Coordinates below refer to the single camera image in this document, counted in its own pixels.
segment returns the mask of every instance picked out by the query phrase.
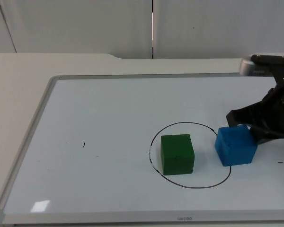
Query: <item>black mark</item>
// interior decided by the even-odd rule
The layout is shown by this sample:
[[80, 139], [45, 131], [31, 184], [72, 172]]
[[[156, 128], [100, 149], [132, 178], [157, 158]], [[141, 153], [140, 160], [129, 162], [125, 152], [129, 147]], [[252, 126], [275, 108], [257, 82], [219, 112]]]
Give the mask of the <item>black mark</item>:
[[[152, 144], [154, 143], [156, 137], [160, 134], [160, 132], [162, 132], [163, 130], [165, 130], [166, 128], [170, 127], [170, 126], [173, 126], [175, 124], [197, 124], [197, 125], [201, 125], [201, 126], [204, 126], [208, 129], [210, 129], [216, 136], [217, 136], [217, 133], [209, 126], [205, 125], [205, 124], [200, 124], [200, 123], [196, 123], [196, 122], [177, 122], [177, 123], [173, 123], [173, 124], [170, 124], [166, 127], [164, 127], [163, 129], [161, 129], [159, 132], [157, 132], [157, 134], [154, 136], [154, 138], [152, 138], [152, 141], [151, 141], [151, 147], [152, 147]], [[151, 147], [150, 147], [150, 150], [148, 152], [148, 156], [149, 156], [149, 160], [151, 162], [151, 166], [155, 169], [155, 171], [160, 174], [165, 180], [175, 184], [175, 185], [178, 185], [180, 187], [183, 187], [183, 188], [190, 188], [190, 189], [201, 189], [201, 188], [213, 188], [213, 187], [216, 187], [222, 183], [224, 183], [231, 175], [231, 166], [229, 167], [229, 173], [228, 175], [226, 176], [226, 178], [224, 180], [222, 180], [221, 182], [217, 183], [217, 184], [214, 184], [214, 185], [210, 185], [210, 186], [205, 186], [205, 187], [189, 187], [189, 186], [185, 186], [185, 185], [181, 185], [179, 183], [176, 183], [170, 179], [168, 179], [166, 176], [164, 176], [162, 173], [159, 172], [159, 170], [154, 166], [154, 164], [152, 163], [152, 160], [151, 160]]]

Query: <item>white table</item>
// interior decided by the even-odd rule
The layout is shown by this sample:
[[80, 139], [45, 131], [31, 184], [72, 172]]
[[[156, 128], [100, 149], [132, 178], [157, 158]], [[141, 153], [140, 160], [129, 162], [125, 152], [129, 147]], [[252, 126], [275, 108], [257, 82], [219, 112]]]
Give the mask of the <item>white table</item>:
[[0, 190], [50, 77], [238, 72], [239, 64], [240, 59], [125, 60], [108, 54], [0, 54]]

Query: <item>blue cube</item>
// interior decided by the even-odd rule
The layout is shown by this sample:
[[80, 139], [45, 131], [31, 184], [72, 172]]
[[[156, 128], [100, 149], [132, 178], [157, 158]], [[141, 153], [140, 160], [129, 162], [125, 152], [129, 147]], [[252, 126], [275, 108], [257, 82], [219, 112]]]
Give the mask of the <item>blue cube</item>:
[[251, 163], [257, 150], [246, 125], [219, 128], [214, 147], [223, 166]]

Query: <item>whiteboard surface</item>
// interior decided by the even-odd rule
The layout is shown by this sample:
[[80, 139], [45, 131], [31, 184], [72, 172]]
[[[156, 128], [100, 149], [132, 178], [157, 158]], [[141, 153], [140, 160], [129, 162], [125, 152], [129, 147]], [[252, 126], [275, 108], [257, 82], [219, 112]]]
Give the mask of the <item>whiteboard surface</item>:
[[[4, 213], [284, 210], [284, 140], [259, 146], [252, 164], [233, 166], [229, 179], [210, 189], [173, 185], [148, 160], [150, 142], [165, 126], [193, 121], [217, 131], [231, 109], [274, 86], [273, 78], [244, 77], [58, 80]], [[223, 180], [229, 168], [212, 131], [180, 124], [161, 135], [185, 133], [194, 172], [170, 179], [187, 186]], [[157, 137], [151, 157], [161, 170], [159, 148]]]

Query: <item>whiteboard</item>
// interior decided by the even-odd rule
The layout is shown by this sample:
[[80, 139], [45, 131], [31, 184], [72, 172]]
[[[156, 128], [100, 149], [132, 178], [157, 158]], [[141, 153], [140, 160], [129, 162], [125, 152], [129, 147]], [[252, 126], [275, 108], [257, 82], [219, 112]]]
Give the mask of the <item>whiteboard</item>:
[[[53, 214], [62, 222], [77, 222], [74, 214], [81, 222], [284, 220], [284, 140], [260, 145], [251, 164], [233, 166], [213, 188], [179, 187], [151, 167], [150, 143], [164, 127], [198, 122], [217, 132], [231, 109], [275, 86], [273, 78], [203, 76], [60, 77], [5, 203], [6, 223], [57, 221]], [[223, 181], [230, 168], [200, 125], [163, 130], [154, 165], [162, 170], [160, 135], [187, 133], [194, 172], [168, 178], [194, 187]]]

